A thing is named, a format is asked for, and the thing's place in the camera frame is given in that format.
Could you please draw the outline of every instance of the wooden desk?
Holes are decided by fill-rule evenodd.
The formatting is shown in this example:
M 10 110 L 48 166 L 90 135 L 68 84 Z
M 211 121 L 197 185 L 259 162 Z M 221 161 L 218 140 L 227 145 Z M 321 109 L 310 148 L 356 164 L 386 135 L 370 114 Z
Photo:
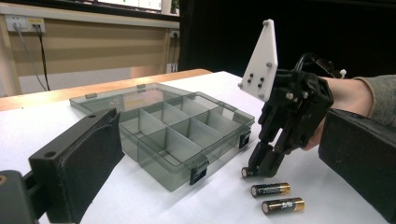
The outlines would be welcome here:
M 185 72 L 170 73 L 152 77 L 140 77 L 122 81 L 101 83 L 91 86 L 75 87 L 57 91 L 43 91 L 25 95 L 10 96 L 0 98 L 0 111 L 23 108 L 29 105 L 43 105 L 57 101 L 68 100 L 72 97 L 78 97 L 93 92 L 114 91 L 128 88 L 139 84 L 148 84 L 153 82 L 165 82 L 186 77 L 197 77 L 200 75 L 210 74 L 205 69 L 195 69 Z

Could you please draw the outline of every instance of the electrical outlet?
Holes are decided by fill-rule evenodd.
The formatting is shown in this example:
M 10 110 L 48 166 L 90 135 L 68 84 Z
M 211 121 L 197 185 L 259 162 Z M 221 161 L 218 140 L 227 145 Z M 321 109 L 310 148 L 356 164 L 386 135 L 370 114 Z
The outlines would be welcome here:
M 46 27 L 44 26 L 43 18 L 38 18 L 38 17 L 27 17 L 26 18 L 27 32 L 37 32 L 35 25 L 40 27 L 41 33 L 46 32 Z
M 24 16 L 16 16 L 16 15 L 6 15 L 6 25 L 8 31 L 17 31 L 15 30 L 14 24 L 20 24 L 21 30 L 23 32 L 27 32 L 27 24 L 26 17 Z
M 172 30 L 171 31 L 171 38 L 177 37 L 180 38 L 180 31 L 179 30 Z
M 6 24 L 7 30 L 12 32 L 16 32 L 14 24 L 19 24 L 22 32 L 37 32 L 35 25 L 40 26 L 41 33 L 46 32 L 43 18 L 6 15 Z

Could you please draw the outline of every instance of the clear plastic organizer box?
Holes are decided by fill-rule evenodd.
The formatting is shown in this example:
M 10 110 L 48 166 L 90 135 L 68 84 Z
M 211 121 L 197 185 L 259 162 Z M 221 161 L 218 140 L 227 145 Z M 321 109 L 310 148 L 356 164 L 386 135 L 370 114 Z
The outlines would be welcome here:
M 243 147 L 254 117 L 201 92 L 159 83 L 70 99 L 86 114 L 117 108 L 122 150 L 174 191 L 196 183 L 225 153 Z

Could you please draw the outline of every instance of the power cord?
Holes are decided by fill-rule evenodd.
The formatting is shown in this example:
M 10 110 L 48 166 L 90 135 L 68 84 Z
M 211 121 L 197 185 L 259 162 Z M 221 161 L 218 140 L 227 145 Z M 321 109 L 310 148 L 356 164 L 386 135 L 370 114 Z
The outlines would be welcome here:
M 31 63 L 32 66 L 33 66 L 33 70 L 34 70 L 35 76 L 37 77 L 37 80 L 38 80 L 38 82 L 40 83 L 40 86 L 44 89 L 44 91 L 46 91 L 46 88 L 44 87 L 43 83 L 41 82 L 40 78 L 38 77 L 37 68 L 35 67 L 35 63 L 34 63 L 34 61 L 33 61 L 33 59 L 32 59 L 32 55 L 30 54 L 30 51 L 29 51 L 28 48 L 26 47 L 26 42 L 25 42 L 24 39 L 23 39 L 21 24 L 20 24 L 20 23 L 17 23 L 17 22 L 14 22 L 14 23 L 12 24 L 12 26 L 14 27 L 14 29 L 17 31 L 18 35 L 19 35 L 20 38 L 21 38 L 21 42 L 22 42 L 22 44 L 23 44 L 23 48 L 24 48 L 24 50 L 25 50 L 25 52 L 26 52 L 26 54 L 27 54 L 27 57 L 29 58 L 30 63 Z
M 45 53 L 45 51 L 44 51 L 44 45 L 43 45 L 43 33 L 41 32 L 41 27 L 40 27 L 40 25 L 34 24 L 33 27 L 35 27 L 35 30 L 37 31 L 38 39 L 40 40 L 40 45 L 41 45 L 41 59 L 43 60 L 44 78 L 46 79 L 47 90 L 50 91 L 49 79 L 48 79 L 48 76 L 47 76 L 46 53 Z

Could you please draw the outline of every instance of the black latch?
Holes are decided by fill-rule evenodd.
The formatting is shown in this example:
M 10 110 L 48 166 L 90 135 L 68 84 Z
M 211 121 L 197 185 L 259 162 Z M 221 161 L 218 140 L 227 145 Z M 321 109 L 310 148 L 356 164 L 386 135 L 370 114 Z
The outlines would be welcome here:
M 202 177 L 206 176 L 206 169 L 208 165 L 209 161 L 207 160 L 207 157 L 203 157 L 198 162 L 196 167 L 191 169 L 190 185 L 195 184 L 198 182 L 198 180 L 202 179 Z
M 239 148 L 244 147 L 248 143 L 250 134 L 251 130 L 247 130 L 245 133 L 241 134 L 239 137 Z

